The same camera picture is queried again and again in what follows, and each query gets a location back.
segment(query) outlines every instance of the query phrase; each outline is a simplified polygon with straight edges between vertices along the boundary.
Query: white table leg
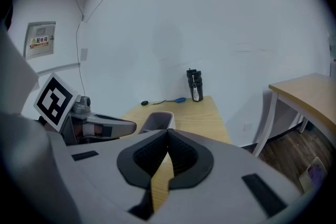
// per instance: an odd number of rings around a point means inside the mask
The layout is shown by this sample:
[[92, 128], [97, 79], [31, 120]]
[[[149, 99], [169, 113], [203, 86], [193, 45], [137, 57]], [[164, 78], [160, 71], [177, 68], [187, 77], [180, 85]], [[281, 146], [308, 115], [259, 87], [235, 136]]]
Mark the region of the white table leg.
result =
[[302, 123], [302, 125], [301, 125], [301, 127], [300, 127], [300, 129], [299, 129], [299, 133], [300, 133], [300, 134], [302, 134], [303, 131], [305, 130], [307, 123], [308, 123], [308, 119], [307, 119], [307, 118], [304, 118], [304, 119], [303, 119], [303, 123]]
[[268, 116], [266, 120], [266, 124], [264, 126], [264, 129], [261, 133], [261, 136], [259, 138], [259, 142], [256, 146], [256, 148], [253, 151], [253, 155], [258, 157], [260, 154], [262, 148], [265, 146], [267, 139], [269, 138], [269, 135], [271, 134], [272, 127], [273, 127], [273, 121], [274, 121], [274, 115], [275, 115], [275, 107], [277, 105], [277, 99], [278, 99], [278, 93], [273, 92], [272, 93], [272, 100], [271, 105], [269, 107]]

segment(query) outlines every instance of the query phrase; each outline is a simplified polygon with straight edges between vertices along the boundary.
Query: black rubber pad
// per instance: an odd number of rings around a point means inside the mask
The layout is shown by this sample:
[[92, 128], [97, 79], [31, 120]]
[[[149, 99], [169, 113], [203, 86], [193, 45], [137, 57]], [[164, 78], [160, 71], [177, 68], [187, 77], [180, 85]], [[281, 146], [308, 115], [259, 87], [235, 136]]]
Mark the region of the black rubber pad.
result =
[[242, 179], [269, 217], [286, 208], [286, 204], [257, 174], [246, 175]]
[[83, 153], [73, 154], [72, 158], [76, 162], [76, 161], [80, 161], [81, 159], [87, 159], [87, 158], [91, 158], [97, 155], [99, 154], [96, 151], [87, 151]]

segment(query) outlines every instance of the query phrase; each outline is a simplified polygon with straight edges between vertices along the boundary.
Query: wall socket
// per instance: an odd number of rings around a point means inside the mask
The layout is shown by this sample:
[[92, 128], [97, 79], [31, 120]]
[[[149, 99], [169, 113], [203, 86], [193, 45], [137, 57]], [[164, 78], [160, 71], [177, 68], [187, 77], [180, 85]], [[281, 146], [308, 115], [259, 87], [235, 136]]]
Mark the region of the wall socket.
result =
[[250, 122], [245, 122], [244, 123], [244, 128], [243, 128], [243, 131], [249, 131], [252, 129], [252, 123]]

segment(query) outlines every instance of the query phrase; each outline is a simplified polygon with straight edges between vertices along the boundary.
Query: wooden table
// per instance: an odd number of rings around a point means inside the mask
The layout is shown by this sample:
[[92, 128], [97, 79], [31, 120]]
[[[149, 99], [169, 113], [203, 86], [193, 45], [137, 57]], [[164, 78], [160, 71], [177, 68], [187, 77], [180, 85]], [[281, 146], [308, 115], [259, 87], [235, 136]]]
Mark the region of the wooden table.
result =
[[[133, 121], [137, 124], [136, 132], [121, 138], [137, 135], [149, 114], [155, 111], [172, 112], [177, 130], [199, 134], [228, 144], [231, 143], [217, 107], [209, 96], [204, 97], [201, 102], [194, 102], [191, 98], [188, 98], [183, 103], [164, 102], [146, 106], [139, 104], [122, 117], [122, 119]], [[172, 162], [167, 154], [151, 181], [154, 211], [168, 197], [168, 182], [173, 177]]]
[[270, 84], [272, 100], [264, 129], [253, 151], [258, 156], [272, 130], [277, 100], [289, 105], [314, 124], [336, 147], [336, 81], [313, 73]]

